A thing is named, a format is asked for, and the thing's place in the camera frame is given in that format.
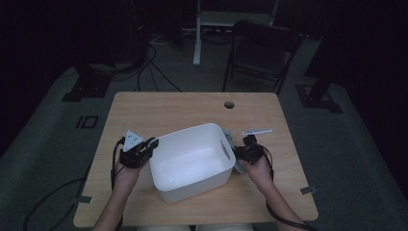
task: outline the dark background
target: dark background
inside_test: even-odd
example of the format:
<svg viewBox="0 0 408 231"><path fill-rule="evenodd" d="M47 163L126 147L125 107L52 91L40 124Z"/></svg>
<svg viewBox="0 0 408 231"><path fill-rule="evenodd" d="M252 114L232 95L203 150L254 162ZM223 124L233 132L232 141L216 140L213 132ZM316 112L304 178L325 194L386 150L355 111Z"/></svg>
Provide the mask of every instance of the dark background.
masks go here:
<svg viewBox="0 0 408 231"><path fill-rule="evenodd" d="M250 10L261 12L269 1L258 4ZM246 9L242 6L243 1L232 0L202 5L221 11ZM144 45L135 28L149 25L180 40L183 27L195 26L195 9L190 0L2 1L1 155L75 61L133 61L143 55ZM305 75L347 89L405 196L407 13L407 3L397 0L285 0L275 19L275 25L322 37Z"/></svg>

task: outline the gray carpet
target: gray carpet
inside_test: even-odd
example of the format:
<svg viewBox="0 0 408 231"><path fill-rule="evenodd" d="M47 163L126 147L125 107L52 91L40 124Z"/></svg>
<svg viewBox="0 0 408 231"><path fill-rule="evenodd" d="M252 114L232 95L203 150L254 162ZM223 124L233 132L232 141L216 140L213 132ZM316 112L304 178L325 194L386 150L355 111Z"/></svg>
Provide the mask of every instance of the gray carpet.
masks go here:
<svg viewBox="0 0 408 231"><path fill-rule="evenodd" d="M220 37L206 38L222 41ZM192 38L184 38L182 44L156 42L165 44L153 44L157 49L154 63L182 91L221 90L228 45L203 41L201 65L193 66ZM314 199L319 218L310 224L318 230L408 230L407 200L346 91L336 85L329 89L343 114L301 105L294 85L315 83L316 79L304 77L304 73L318 45L316 40L303 39L279 96L307 179L318 189ZM78 77L73 68L55 81L0 160L0 230L22 230L25 218L42 198L60 185L84 177L115 93L136 90L137 76L118 74L104 98L83 98L81 102L62 102ZM140 89L154 91L154 83L160 91L176 91L156 69L147 68L140 77ZM227 91L270 91L270 86L270 82L237 75L228 82ZM80 118L85 117L89 120L83 124ZM69 211L80 186L81 182L74 182L47 198L31 214L28 230L56 225ZM74 227L74 213L75 207L56 230L90 230ZM276 230L273 223L255 226L262 231Z"/></svg>

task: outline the forearm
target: forearm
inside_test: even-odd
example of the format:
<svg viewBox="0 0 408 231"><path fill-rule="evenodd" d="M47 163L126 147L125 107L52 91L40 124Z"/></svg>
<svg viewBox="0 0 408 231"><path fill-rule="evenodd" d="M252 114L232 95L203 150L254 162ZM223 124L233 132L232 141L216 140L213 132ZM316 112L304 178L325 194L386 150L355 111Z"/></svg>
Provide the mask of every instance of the forearm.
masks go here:
<svg viewBox="0 0 408 231"><path fill-rule="evenodd" d="M273 183L268 184L264 189L261 190L261 192L266 198L270 209L278 217L292 222L304 224L304 222L289 206L288 202L285 200L285 198L282 196L282 194L278 191L278 189ZM299 230L298 228L289 226L278 220L276 221L276 224L279 227L280 231Z"/></svg>
<svg viewBox="0 0 408 231"><path fill-rule="evenodd" d="M114 231L122 218L128 197L128 192L113 191L93 230Z"/></svg>

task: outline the desk leg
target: desk leg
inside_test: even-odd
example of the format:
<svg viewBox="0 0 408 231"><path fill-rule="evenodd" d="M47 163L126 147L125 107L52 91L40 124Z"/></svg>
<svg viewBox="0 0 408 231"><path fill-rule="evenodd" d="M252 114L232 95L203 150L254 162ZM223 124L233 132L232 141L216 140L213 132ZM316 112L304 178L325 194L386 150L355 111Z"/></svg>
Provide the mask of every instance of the desk leg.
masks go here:
<svg viewBox="0 0 408 231"><path fill-rule="evenodd" d="M195 28L195 49L194 58L192 60L193 65L200 65L201 58L201 1L197 0L197 25Z"/></svg>

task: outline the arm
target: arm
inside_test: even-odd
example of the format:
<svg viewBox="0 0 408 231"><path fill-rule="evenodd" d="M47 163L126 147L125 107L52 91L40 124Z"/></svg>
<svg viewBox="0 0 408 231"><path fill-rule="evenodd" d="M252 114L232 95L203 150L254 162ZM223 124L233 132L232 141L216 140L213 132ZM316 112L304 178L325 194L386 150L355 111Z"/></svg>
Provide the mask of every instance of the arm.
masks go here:
<svg viewBox="0 0 408 231"><path fill-rule="evenodd" d="M113 231L116 229L122 218L128 197L138 182L142 167L128 168L123 167L120 163L116 163L115 169L116 177L114 190L112 191L111 197L105 205L98 221L93 226L93 230L95 231Z"/></svg>
<svg viewBox="0 0 408 231"><path fill-rule="evenodd" d="M269 175L268 160L265 156L263 156L255 165L251 165L249 162L243 160L240 160L240 163L248 171L249 178L264 195L270 209L272 209L277 216L296 223L304 224L273 183L273 180ZM276 224L280 231L300 230L280 221L276 221Z"/></svg>

